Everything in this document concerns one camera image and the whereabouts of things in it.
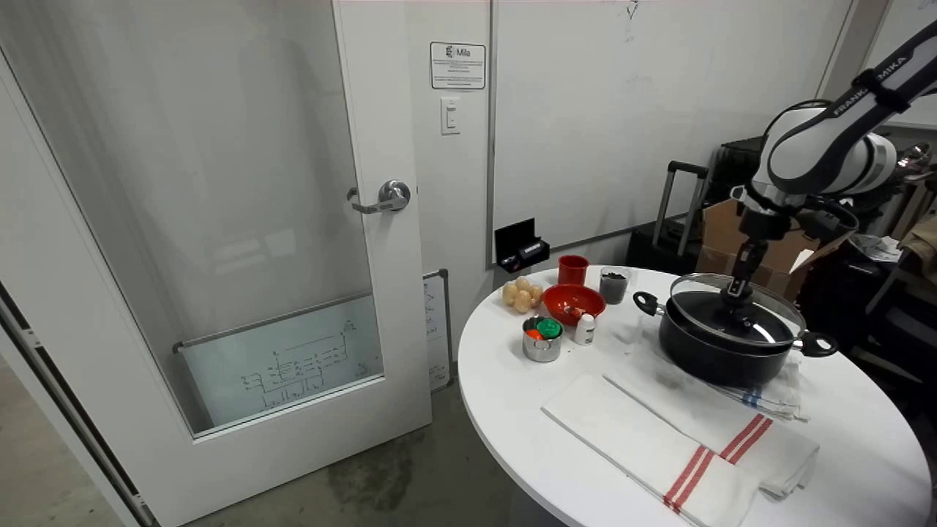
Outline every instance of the white door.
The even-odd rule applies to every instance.
[[[0,6],[0,282],[162,523],[432,422],[404,31],[402,0]],[[413,203],[348,207],[385,181]]]

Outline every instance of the cardboard box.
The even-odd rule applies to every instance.
[[[739,222],[741,216],[735,198],[708,204],[704,210],[704,248],[697,271],[732,274],[739,247],[748,239],[748,235],[739,232]],[[820,247],[820,239],[806,238],[795,220],[782,239],[768,242],[764,260],[752,282],[773,299],[798,302],[811,263],[833,255],[846,238],[850,235]]]

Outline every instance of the bottle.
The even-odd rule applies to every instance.
[[[590,346],[594,340],[594,315],[582,314],[574,340],[581,346]]]

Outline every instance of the wall sign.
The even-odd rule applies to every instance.
[[[486,46],[460,42],[432,42],[432,86],[435,91],[484,91]]]

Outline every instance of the floor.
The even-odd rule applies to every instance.
[[[449,386],[435,396],[435,419],[435,428],[228,506],[197,527],[559,527],[486,453],[465,419],[460,390]],[[915,428],[937,473],[934,425],[916,419]],[[0,523],[118,523],[4,359]]]
[[[0,523],[113,527],[118,514],[0,358]]]

